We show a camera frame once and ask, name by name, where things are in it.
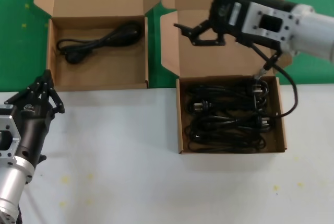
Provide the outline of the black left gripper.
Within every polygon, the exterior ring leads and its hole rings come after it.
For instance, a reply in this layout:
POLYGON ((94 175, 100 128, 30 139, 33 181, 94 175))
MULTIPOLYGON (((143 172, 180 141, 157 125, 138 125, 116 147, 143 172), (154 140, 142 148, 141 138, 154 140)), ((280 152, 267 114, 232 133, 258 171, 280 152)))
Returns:
POLYGON ((32 84, 4 104, 16 106, 19 115, 20 142, 15 155, 36 167, 54 114, 65 113, 64 104, 55 91, 51 71, 46 69, 32 84))

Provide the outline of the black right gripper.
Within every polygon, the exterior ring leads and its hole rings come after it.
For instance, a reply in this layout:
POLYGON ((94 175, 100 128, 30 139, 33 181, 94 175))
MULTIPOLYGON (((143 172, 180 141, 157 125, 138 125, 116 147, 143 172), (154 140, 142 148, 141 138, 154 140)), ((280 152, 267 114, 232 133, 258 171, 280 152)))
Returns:
POLYGON ((280 43, 282 36, 270 38, 269 33, 279 33, 284 19, 277 12, 287 14, 286 20, 293 19, 292 10, 297 3, 286 0, 213 0, 210 21, 207 19, 196 27, 179 23, 181 35, 189 38, 194 46, 225 46, 224 35, 236 38, 238 43, 280 43), (200 35, 212 29, 217 38, 201 40, 200 35))

